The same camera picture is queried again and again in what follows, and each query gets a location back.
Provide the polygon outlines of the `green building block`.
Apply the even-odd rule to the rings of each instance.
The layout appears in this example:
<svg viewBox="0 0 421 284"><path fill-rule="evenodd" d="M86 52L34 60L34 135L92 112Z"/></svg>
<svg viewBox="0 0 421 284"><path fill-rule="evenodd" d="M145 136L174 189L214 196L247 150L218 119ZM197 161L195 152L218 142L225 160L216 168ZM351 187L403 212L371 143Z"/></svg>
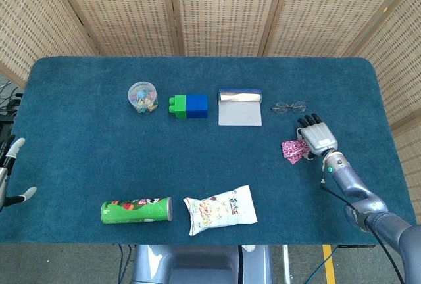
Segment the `green building block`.
<svg viewBox="0 0 421 284"><path fill-rule="evenodd" d="M169 113L175 115L178 119L186 119L186 96L185 95L175 95L174 97L169 98L168 101Z"/></svg>

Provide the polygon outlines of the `green chips can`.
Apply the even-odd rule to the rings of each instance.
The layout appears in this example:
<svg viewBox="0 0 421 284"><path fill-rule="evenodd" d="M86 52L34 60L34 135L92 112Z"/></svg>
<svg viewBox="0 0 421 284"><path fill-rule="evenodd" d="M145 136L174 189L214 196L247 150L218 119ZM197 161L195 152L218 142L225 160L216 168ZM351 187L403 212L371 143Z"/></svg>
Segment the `green chips can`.
<svg viewBox="0 0 421 284"><path fill-rule="evenodd" d="M104 202L100 217L104 224L171 221L172 198Z"/></svg>

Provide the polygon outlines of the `yellow floor tape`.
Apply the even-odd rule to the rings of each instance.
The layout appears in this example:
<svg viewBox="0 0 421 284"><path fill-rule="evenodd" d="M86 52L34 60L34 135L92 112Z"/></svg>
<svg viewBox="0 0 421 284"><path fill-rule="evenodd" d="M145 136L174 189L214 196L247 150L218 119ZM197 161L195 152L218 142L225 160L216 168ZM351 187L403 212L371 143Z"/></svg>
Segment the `yellow floor tape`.
<svg viewBox="0 0 421 284"><path fill-rule="evenodd" d="M335 284L335 273L333 257L337 248L328 244L322 245L323 258L325 259L324 269L326 274L326 284Z"/></svg>

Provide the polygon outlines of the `blue building block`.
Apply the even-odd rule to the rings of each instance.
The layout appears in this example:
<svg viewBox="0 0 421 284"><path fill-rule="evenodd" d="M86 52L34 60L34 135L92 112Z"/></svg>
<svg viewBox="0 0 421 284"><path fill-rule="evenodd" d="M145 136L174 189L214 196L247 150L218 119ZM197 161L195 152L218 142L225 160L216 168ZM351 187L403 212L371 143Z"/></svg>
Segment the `blue building block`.
<svg viewBox="0 0 421 284"><path fill-rule="evenodd" d="M186 118L207 118L208 96L186 95Z"/></svg>

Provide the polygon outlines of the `white table leg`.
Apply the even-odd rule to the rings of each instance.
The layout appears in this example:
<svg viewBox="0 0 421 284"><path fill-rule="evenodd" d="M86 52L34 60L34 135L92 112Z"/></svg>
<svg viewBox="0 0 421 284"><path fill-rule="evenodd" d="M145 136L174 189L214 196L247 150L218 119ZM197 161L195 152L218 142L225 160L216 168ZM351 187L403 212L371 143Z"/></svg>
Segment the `white table leg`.
<svg viewBox="0 0 421 284"><path fill-rule="evenodd" d="M282 245L282 262L284 269L284 284L291 284L288 245Z"/></svg>

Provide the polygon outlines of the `white snack bag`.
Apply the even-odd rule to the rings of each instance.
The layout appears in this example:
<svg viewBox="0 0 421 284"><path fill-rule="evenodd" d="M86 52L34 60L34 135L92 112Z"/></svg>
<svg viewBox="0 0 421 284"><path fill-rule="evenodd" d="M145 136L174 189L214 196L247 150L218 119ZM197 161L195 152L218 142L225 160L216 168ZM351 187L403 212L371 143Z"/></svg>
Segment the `white snack bag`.
<svg viewBox="0 0 421 284"><path fill-rule="evenodd" d="M202 200L186 197L184 203L190 215L190 236L207 229L258 222L248 185Z"/></svg>

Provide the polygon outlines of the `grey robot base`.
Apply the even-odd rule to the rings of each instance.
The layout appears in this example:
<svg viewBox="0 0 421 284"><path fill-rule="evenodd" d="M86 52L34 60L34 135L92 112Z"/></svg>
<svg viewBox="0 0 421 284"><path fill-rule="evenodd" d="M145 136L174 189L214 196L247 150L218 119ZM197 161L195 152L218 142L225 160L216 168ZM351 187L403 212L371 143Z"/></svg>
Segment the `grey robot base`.
<svg viewBox="0 0 421 284"><path fill-rule="evenodd" d="M273 284L268 245L138 245L131 284Z"/></svg>

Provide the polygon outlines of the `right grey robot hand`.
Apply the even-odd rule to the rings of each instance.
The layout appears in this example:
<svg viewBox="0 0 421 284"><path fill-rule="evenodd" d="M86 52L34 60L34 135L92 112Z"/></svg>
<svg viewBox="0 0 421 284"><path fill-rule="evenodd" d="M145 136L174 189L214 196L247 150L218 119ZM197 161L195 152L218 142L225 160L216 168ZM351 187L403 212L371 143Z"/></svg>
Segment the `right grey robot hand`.
<svg viewBox="0 0 421 284"><path fill-rule="evenodd" d="M300 125L296 130L297 139L304 141L309 148L307 153L303 153L305 159L312 160L316 156L324 156L329 151L337 150L337 139L319 115L304 115L297 122Z"/></svg>

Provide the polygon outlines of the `thin metal-frame eyeglasses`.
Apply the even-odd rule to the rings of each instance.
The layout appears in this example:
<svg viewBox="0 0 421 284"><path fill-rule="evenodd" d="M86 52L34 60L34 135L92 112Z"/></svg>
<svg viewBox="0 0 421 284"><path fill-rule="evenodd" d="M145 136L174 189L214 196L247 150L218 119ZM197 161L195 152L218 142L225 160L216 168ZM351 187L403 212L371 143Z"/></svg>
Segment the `thin metal-frame eyeglasses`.
<svg viewBox="0 0 421 284"><path fill-rule="evenodd" d="M308 101L302 100L298 100L290 104L283 101L278 101L272 106L271 111L275 114L285 114L287 112L302 113L306 111L308 104Z"/></svg>

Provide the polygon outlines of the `blue felt table cover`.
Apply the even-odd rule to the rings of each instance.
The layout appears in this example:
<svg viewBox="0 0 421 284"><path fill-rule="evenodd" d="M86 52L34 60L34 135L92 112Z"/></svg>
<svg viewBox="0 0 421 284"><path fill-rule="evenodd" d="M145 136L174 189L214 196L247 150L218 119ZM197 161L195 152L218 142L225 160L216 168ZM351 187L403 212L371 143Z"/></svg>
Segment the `blue felt table cover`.
<svg viewBox="0 0 421 284"><path fill-rule="evenodd" d="M138 113L128 90L155 86L158 107ZM219 89L262 91L262 126L219 126ZM175 95L207 95L208 117L178 119ZM290 164L281 142L308 101L355 172L390 211L416 221L373 66L362 58L49 57L32 67L13 133L25 138L9 181L27 202L0 212L0 243L372 243L343 203L320 189L319 159ZM248 185L258 222L190 236L184 198ZM104 224L109 201L172 198L172 220Z"/></svg>

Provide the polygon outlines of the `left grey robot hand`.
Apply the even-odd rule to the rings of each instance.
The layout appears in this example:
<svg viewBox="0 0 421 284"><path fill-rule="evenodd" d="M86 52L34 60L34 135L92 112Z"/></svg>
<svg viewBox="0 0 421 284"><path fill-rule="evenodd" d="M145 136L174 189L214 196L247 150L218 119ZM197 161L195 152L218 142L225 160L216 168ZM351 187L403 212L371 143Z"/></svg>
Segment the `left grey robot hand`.
<svg viewBox="0 0 421 284"><path fill-rule="evenodd" d="M19 150L25 144L25 138L19 138L14 143L15 135L10 135L0 142L0 212L3 208L20 204L29 200L37 191L30 187L25 193L13 197L7 196L9 178L16 162Z"/></svg>

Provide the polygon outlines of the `woven wooden folding screen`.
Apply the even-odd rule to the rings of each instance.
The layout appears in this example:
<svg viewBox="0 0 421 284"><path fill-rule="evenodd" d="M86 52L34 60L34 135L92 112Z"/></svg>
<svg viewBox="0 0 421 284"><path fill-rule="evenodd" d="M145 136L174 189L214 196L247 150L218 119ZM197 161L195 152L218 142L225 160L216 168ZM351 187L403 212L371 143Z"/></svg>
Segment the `woven wooden folding screen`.
<svg viewBox="0 0 421 284"><path fill-rule="evenodd" d="M0 0L0 78L56 55L364 57L421 210L421 0Z"/></svg>

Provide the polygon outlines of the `clear jar of binder clips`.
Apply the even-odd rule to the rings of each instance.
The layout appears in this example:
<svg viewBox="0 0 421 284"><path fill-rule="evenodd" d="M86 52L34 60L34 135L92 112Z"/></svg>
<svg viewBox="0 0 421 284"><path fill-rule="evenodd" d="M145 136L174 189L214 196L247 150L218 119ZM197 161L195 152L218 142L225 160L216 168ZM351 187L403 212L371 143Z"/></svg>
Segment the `clear jar of binder clips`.
<svg viewBox="0 0 421 284"><path fill-rule="evenodd" d="M129 103L140 114L153 112L158 107L157 90L149 82L136 82L128 90Z"/></svg>

